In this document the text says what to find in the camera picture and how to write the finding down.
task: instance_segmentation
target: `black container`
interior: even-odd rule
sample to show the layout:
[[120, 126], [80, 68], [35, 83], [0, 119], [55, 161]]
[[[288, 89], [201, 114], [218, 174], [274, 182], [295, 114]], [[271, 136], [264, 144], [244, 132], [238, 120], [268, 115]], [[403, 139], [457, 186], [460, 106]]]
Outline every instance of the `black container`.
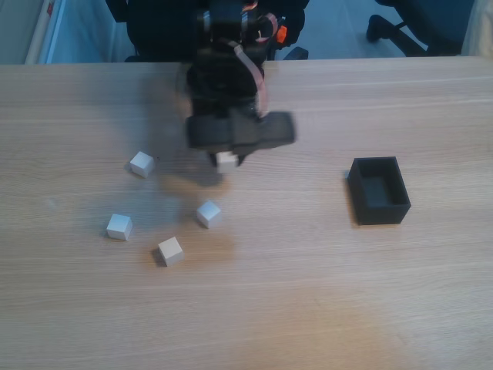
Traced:
[[360, 225], [400, 224], [411, 208], [395, 156], [356, 158], [347, 182]]

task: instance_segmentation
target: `white wall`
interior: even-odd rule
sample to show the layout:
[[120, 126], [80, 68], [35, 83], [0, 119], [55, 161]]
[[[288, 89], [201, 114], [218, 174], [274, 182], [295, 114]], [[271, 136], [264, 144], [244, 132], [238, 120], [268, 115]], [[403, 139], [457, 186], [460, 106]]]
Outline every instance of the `white wall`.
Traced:
[[105, 0], [65, 0], [61, 16], [52, 63], [112, 61], [116, 22]]
[[24, 64], [43, 0], [0, 0], [0, 64]]

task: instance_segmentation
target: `office chair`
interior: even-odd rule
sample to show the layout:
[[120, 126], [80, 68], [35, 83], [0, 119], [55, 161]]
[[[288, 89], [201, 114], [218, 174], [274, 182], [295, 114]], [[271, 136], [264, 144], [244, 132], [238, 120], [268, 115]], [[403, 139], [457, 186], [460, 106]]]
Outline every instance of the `office chair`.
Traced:
[[[397, 10], [403, 22], [393, 25], [372, 15], [367, 40], [390, 39], [406, 56], [456, 56], [461, 53], [469, 16], [475, 0], [376, 0]], [[424, 50], [401, 31], [407, 26], [428, 46]]]

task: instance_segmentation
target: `table surface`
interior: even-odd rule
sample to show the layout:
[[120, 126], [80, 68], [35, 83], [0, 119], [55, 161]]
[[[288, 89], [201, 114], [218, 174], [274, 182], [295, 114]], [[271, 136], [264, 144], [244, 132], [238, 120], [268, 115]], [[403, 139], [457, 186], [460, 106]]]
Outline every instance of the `table surface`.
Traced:
[[[0, 368], [493, 368], [492, 62], [268, 63], [298, 141], [227, 177], [186, 148], [177, 69], [0, 68]], [[344, 174], [368, 156], [398, 159], [400, 226], [354, 223]]]

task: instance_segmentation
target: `small cube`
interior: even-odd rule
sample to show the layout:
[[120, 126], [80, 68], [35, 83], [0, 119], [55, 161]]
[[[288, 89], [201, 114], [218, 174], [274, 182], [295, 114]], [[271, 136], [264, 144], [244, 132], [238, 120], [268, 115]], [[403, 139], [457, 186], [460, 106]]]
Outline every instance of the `small cube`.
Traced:
[[130, 231], [132, 231], [132, 220], [127, 216], [113, 214], [106, 231], [108, 232], [109, 237], [113, 239], [127, 241], [130, 236]]
[[169, 267], [183, 259], [183, 250], [175, 237], [159, 244], [159, 252], [163, 256], [164, 264]]
[[221, 209], [208, 200], [197, 210], [197, 218], [203, 226], [210, 229], [221, 221]]
[[216, 154], [217, 172], [231, 173], [238, 167], [238, 156], [231, 152]]
[[152, 170], [154, 170], [154, 159], [145, 153], [138, 152], [133, 160], [130, 161], [130, 168], [134, 173], [142, 177], [148, 177]]

